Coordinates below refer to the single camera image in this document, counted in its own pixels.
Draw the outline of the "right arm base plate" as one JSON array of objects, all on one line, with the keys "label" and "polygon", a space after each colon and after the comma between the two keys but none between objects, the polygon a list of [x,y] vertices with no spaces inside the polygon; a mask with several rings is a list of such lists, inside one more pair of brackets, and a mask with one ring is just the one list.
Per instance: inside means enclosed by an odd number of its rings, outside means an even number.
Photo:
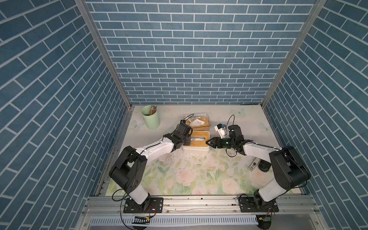
[{"label": "right arm base plate", "polygon": [[265,202],[258,196],[254,197],[242,194],[238,197],[238,203],[240,205],[240,210],[242,213],[279,212],[279,208],[275,199],[269,202]]}]

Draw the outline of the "clear plastic tissue box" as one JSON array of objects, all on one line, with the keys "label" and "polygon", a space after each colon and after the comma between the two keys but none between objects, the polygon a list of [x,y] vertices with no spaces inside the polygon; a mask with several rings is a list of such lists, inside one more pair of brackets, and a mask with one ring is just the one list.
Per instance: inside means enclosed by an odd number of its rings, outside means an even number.
[{"label": "clear plastic tissue box", "polygon": [[209,131],[211,126],[208,114],[193,114],[186,119],[186,124],[189,125],[193,131]]}]

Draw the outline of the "blue tissue pack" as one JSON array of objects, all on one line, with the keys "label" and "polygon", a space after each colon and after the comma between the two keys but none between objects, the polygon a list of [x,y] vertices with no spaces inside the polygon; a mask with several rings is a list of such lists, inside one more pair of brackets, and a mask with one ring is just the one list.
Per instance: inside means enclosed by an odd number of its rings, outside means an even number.
[{"label": "blue tissue pack", "polygon": [[189,122],[189,125],[191,127],[200,127],[202,125],[205,124],[205,121],[199,119],[199,118],[196,118],[196,119],[191,119],[190,122]]},{"label": "blue tissue pack", "polygon": [[206,139],[204,137],[192,137],[191,141],[205,141]]}]

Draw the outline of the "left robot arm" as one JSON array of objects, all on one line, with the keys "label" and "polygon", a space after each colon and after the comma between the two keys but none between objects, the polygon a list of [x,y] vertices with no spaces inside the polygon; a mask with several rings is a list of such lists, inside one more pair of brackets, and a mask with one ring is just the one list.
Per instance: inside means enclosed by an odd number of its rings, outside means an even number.
[{"label": "left robot arm", "polygon": [[144,213],[151,207],[150,194],[141,185],[146,165],[183,145],[189,145],[192,133],[193,129],[181,120],[173,132],[163,135],[159,141],[137,149],[127,146],[122,150],[110,169],[109,177],[130,197],[128,201],[135,212]]}]

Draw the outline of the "white plastic box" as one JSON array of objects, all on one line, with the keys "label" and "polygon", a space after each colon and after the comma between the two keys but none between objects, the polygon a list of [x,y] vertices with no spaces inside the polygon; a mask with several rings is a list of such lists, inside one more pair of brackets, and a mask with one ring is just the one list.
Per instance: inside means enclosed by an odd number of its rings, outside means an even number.
[{"label": "white plastic box", "polygon": [[191,147],[191,146],[182,146],[183,152],[189,154],[207,154],[210,152],[210,146],[207,147]]}]

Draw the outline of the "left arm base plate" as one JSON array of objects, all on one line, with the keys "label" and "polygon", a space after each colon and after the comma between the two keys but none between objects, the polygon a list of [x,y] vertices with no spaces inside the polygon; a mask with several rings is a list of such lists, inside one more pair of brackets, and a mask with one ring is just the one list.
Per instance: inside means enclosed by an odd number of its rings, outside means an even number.
[{"label": "left arm base plate", "polygon": [[129,198],[125,201],[123,213],[162,213],[163,201],[163,197],[148,196],[142,204],[138,204],[132,198]]}]

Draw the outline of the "white box with bamboo lid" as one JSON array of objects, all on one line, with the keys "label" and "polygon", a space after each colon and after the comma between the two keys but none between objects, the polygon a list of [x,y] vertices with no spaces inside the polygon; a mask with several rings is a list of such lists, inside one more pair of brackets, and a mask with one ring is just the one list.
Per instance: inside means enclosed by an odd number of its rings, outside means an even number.
[{"label": "white box with bamboo lid", "polygon": [[209,139],[209,131],[193,131],[193,133],[191,134],[189,146],[183,145],[182,149],[189,151],[209,151],[210,146],[206,143]]}]

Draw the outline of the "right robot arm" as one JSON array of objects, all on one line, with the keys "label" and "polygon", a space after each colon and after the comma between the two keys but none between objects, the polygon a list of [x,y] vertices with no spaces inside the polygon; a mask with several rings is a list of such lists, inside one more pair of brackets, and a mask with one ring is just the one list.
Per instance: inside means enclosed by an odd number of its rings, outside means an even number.
[{"label": "right robot arm", "polygon": [[263,171],[273,170],[274,178],[256,190],[252,198],[239,197],[241,212],[277,211],[276,199],[279,196],[305,186],[311,178],[308,167],[294,147],[270,147],[246,140],[238,125],[229,127],[227,138],[213,137],[206,144],[215,149],[233,149],[241,155],[258,158]]}]

